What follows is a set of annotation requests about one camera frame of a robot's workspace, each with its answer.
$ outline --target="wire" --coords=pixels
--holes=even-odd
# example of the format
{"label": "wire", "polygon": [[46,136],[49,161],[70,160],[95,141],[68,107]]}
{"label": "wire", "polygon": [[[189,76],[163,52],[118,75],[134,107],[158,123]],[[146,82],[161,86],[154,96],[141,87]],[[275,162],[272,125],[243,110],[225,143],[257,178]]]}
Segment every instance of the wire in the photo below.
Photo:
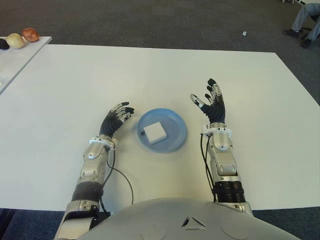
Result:
{"label": "wire", "polygon": [[105,205],[104,205],[104,202],[102,201],[102,197],[100,198],[100,205],[101,205],[102,210],[103,210],[103,212],[105,213],[105,215],[106,215],[107,217],[109,217],[109,216],[110,216],[110,213],[107,212],[107,210],[106,210],[106,208],[105,208]]}
{"label": "wire", "polygon": [[130,190],[131,190],[131,205],[134,204],[134,190],[132,189],[132,186],[131,186],[131,183],[130,183],[129,179],[120,170],[116,169],[115,167],[110,166],[108,161],[106,163],[108,164],[109,168],[117,171],[118,173],[120,173],[126,179],[126,181],[128,182],[128,184],[130,186]]}
{"label": "wire", "polygon": [[112,163],[112,167],[111,167],[111,170],[110,170],[108,176],[106,177],[106,179],[105,179],[104,182],[103,182],[103,185],[102,185],[103,188],[105,187],[106,182],[108,181],[108,179],[110,178],[110,176],[111,176],[111,174],[112,174],[112,171],[114,170],[115,162],[116,162],[116,152],[113,151],[113,163]]}
{"label": "wire", "polygon": [[207,155],[208,155],[208,146],[209,146],[209,140],[210,140],[210,137],[208,138],[208,141],[206,142],[206,149],[205,149],[205,154],[204,154],[204,149],[203,149],[203,145],[202,145],[202,142],[203,142],[203,134],[201,134],[201,138],[200,138],[200,148],[201,148],[201,154],[202,154],[202,157],[203,157],[203,161],[204,161],[204,164],[205,164],[205,173],[206,173],[206,177],[208,179],[208,182],[209,182],[209,186],[210,186],[210,190],[213,194],[213,201],[216,202],[217,199],[216,199],[216,191],[215,191],[215,182],[213,180],[213,177],[211,175],[211,172],[210,172],[210,169],[208,167],[208,163],[207,163]]}

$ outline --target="person's leg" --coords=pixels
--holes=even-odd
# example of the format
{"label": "person's leg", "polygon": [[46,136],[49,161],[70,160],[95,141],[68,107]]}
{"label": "person's leg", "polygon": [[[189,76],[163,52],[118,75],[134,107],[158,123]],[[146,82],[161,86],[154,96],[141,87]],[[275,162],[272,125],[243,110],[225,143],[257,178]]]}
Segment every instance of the person's leg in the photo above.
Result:
{"label": "person's leg", "polygon": [[315,40],[320,34],[320,17],[316,20],[315,26],[312,28],[311,32],[309,32],[307,38],[311,41]]}
{"label": "person's leg", "polygon": [[320,3],[308,3],[302,6],[292,25],[292,30],[299,32],[307,17],[320,14]]}

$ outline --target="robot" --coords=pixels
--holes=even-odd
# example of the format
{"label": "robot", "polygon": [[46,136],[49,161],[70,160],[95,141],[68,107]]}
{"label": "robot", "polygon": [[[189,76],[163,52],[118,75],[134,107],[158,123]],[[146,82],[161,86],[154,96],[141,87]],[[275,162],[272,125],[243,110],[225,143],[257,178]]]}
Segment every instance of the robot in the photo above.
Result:
{"label": "robot", "polygon": [[[128,107],[129,102],[123,102],[109,111],[99,136],[90,139],[71,202],[54,239],[298,240],[253,216],[232,153],[232,132],[225,123],[223,95],[213,79],[208,81],[207,89],[210,95],[205,97],[209,104],[194,94],[190,98],[209,118],[209,126],[203,126],[201,133],[201,152],[213,195],[211,202],[184,198],[147,200],[99,221],[100,205],[106,212],[102,202],[104,186],[113,170],[117,171],[114,168],[117,141],[113,135],[134,113]],[[205,151],[203,138],[207,138]],[[110,168],[107,176],[106,164]]]}

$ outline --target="floor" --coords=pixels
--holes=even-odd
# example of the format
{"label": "floor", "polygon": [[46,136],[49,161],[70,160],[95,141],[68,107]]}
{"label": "floor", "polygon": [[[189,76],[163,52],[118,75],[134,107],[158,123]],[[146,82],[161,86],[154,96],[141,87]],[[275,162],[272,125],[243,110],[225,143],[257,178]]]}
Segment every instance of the floor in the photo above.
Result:
{"label": "floor", "polygon": [[[52,44],[275,52],[319,104],[320,39],[304,49],[281,33],[300,7],[279,0],[1,0],[0,36],[33,27]],[[320,239],[320,207],[254,215],[303,240]],[[61,217],[17,210],[3,239],[51,239]]]}

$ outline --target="white tabletop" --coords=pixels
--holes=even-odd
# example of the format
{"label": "white tabletop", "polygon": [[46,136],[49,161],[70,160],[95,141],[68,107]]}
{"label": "white tabletop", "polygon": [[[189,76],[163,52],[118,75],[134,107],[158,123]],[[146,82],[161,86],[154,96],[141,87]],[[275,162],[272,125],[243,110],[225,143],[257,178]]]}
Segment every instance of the white tabletop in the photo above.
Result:
{"label": "white tabletop", "polygon": [[[135,202],[212,200],[200,151],[208,119],[191,102],[209,78],[222,90],[246,199],[254,210],[320,205],[320,108],[275,53],[46,45],[0,95],[0,207],[64,210],[88,140],[109,109],[130,101],[134,117],[115,134],[116,167]],[[173,153],[143,147],[137,122],[168,108],[185,121]],[[117,173],[103,200],[130,203]]]}
{"label": "white tabletop", "polygon": [[28,42],[24,37],[22,39],[24,40],[24,47],[20,49],[12,47],[7,50],[0,49],[0,94],[52,38],[50,36],[41,36],[39,41],[36,42]]}

